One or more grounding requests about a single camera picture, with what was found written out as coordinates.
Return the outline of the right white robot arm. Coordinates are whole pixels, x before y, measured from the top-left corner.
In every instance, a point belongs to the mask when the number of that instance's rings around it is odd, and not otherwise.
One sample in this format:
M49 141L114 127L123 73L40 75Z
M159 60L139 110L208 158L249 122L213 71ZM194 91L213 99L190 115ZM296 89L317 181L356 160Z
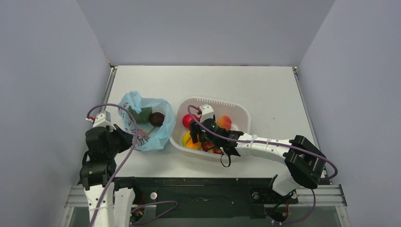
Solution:
M267 188L267 197L278 202L295 189L316 189L323 173L324 154L307 138L297 135L292 140L271 140L242 131L221 128L213 118L190 123L190 135L194 142L212 144L227 158L259 157L285 165L284 172L274 175Z

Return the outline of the orange red fake peach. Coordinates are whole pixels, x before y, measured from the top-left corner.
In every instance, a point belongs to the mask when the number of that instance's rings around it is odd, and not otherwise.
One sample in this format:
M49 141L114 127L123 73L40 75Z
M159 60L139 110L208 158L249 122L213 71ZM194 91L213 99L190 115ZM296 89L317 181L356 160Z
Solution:
M232 120L229 116L227 115L223 115L220 118L218 118L216 120L216 124L217 126L219 126L220 128L223 128L227 131L231 130L232 128Z

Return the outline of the light blue plastic bag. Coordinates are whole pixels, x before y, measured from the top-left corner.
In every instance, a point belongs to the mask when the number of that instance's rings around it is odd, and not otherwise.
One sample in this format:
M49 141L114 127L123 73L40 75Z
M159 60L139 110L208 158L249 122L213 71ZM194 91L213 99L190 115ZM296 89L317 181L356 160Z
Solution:
M146 124L133 123L126 111L118 110L118 114L123 120L123 130L137 137L135 146L137 151L156 151L165 147L176 124L176 115L165 99L143 98L139 92L130 91L122 97L119 105L127 110L131 106L137 113L140 113L141 108L145 107L151 107L153 113L163 113L165 115L163 125L161 127L153 127L149 122Z

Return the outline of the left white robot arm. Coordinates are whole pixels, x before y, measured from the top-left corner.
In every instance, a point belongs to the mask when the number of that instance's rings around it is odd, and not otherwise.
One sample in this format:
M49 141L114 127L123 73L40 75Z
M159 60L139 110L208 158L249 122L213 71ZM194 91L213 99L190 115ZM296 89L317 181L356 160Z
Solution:
M117 125L96 126L85 133L88 150L79 172L89 211L91 227L127 227L132 203L141 190L124 180L115 180L119 171L115 157L131 147L133 136Z

